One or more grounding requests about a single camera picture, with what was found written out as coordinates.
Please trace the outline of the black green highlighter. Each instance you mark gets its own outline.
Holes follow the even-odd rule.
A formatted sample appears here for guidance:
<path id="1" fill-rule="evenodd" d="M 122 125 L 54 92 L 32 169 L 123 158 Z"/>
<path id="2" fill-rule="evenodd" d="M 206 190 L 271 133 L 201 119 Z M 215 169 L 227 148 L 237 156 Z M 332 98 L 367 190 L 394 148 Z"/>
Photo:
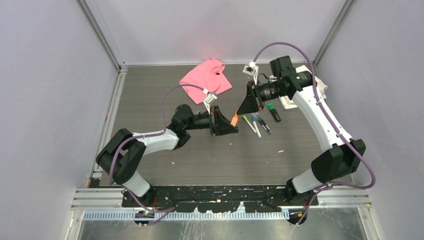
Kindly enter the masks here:
<path id="1" fill-rule="evenodd" d="M 270 113 L 271 113 L 271 115 L 272 115 L 273 119 L 274 119 L 277 123 L 278 123 L 278 122 L 280 122 L 280 121 L 281 121 L 281 118 L 280 118 L 280 116 L 279 116 L 279 114 L 278 114 L 278 112 L 277 112 L 277 110 L 276 110 L 275 106 L 274 106 L 272 103 L 269 103 L 269 104 L 267 105 L 267 108 L 268 108 L 268 110 L 270 111 Z"/>

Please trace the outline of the green gel pen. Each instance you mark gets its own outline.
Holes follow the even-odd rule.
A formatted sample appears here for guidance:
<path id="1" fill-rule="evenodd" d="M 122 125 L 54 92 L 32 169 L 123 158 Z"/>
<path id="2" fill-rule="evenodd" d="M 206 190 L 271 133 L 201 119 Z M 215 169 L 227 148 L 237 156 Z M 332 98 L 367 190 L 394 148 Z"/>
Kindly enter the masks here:
<path id="1" fill-rule="evenodd" d="M 270 129 L 270 127 L 266 124 L 266 122 L 262 119 L 262 117 L 259 115 L 259 113 L 255 113 L 254 114 L 255 117 L 257 118 L 258 122 L 260 123 L 260 125 L 264 128 L 264 130 L 267 132 L 268 135 L 272 134 L 272 131 Z"/>

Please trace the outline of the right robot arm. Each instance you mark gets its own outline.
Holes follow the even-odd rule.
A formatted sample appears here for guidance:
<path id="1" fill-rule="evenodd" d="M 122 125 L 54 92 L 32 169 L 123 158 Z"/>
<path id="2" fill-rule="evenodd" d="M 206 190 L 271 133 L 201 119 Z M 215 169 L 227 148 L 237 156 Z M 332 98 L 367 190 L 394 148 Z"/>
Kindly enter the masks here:
<path id="1" fill-rule="evenodd" d="M 345 132 L 328 108 L 320 89 L 313 83 L 312 73 L 306 66 L 294 67 L 289 56 L 270 62 L 274 80 L 260 84 L 258 66 L 245 65 L 243 72 L 253 77 L 246 85 L 246 97 L 237 110 L 238 115 L 259 112 L 265 102 L 287 97 L 300 109 L 313 129 L 322 153 L 304 173 L 288 180 L 286 200 L 298 205 L 306 192 L 332 180 L 355 173 L 360 165 L 358 154 L 363 155 L 366 145 L 362 139 L 353 139 Z"/>

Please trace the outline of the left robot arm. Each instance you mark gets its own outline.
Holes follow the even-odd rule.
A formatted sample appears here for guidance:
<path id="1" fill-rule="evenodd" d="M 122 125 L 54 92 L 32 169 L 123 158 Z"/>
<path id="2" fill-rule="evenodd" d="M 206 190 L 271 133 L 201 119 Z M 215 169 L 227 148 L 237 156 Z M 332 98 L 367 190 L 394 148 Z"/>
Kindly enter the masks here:
<path id="1" fill-rule="evenodd" d="M 238 133 L 238 115 L 231 119 L 223 116 L 217 105 L 210 111 L 194 114 L 187 104 L 179 105 L 165 130 L 149 133 L 132 133 L 120 129 L 96 156 L 96 163 L 107 172 L 112 181 L 134 194 L 134 200 L 142 207 L 154 199 L 151 184 L 137 171 L 143 156 L 183 147 L 191 138 L 189 130 L 208 129 L 213 136 Z"/>

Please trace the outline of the black pen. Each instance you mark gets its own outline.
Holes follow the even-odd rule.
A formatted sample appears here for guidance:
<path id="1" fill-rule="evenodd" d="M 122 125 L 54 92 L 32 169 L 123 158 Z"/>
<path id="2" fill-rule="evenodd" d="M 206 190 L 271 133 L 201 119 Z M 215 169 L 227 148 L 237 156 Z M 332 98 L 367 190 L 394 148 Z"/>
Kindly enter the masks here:
<path id="1" fill-rule="evenodd" d="M 256 119 L 258 120 L 258 122 L 262 125 L 262 127 L 266 130 L 266 131 L 268 131 L 269 129 L 268 129 L 268 126 L 267 126 L 267 124 L 265 123 L 265 121 L 262 119 L 262 117 L 257 113 L 257 112 L 255 112 L 255 113 L 253 113 L 253 115 L 256 117 Z"/>

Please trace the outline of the orange highlighter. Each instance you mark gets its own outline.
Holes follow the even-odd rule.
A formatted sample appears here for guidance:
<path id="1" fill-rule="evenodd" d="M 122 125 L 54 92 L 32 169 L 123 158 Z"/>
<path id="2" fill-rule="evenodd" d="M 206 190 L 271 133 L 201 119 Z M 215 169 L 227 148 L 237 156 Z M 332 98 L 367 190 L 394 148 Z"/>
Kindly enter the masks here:
<path id="1" fill-rule="evenodd" d="M 230 120 L 230 124 L 233 126 L 233 127 L 236 127 L 237 126 L 237 124 L 238 124 L 238 121 L 239 121 L 239 115 L 238 115 L 238 109 L 236 108 L 235 109 L 235 111 L 234 111 L 234 114 L 232 115 L 232 118 L 231 118 L 231 120 Z"/>

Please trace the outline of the white blue marker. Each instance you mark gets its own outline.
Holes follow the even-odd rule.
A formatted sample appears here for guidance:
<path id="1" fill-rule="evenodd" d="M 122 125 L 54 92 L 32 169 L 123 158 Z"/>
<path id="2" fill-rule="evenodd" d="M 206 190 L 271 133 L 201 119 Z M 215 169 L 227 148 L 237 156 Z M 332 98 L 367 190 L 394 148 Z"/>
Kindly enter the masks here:
<path id="1" fill-rule="evenodd" d="M 251 121 L 252 121 L 253 127 L 254 127 L 254 129 L 255 129 L 255 132 L 256 132 L 256 134 L 257 134 L 258 138 L 259 138 L 259 139 L 261 139 L 261 138 L 262 138 L 262 135 L 261 135 L 260 130 L 259 130 L 259 128 L 258 128 L 256 118 L 255 118 L 254 116 L 251 116 L 250 118 L 251 118 Z"/>

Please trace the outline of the white marker pen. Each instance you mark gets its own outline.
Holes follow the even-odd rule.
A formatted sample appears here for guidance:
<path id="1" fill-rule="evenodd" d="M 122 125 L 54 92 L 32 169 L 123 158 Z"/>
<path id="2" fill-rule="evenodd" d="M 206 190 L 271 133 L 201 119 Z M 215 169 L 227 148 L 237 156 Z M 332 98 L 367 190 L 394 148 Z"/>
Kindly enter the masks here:
<path id="1" fill-rule="evenodd" d="M 257 131 L 256 131 L 255 127 L 251 124 L 251 122 L 248 120 L 248 118 L 245 115 L 243 115 L 242 118 L 248 124 L 248 126 L 251 128 L 251 130 L 256 134 Z"/>

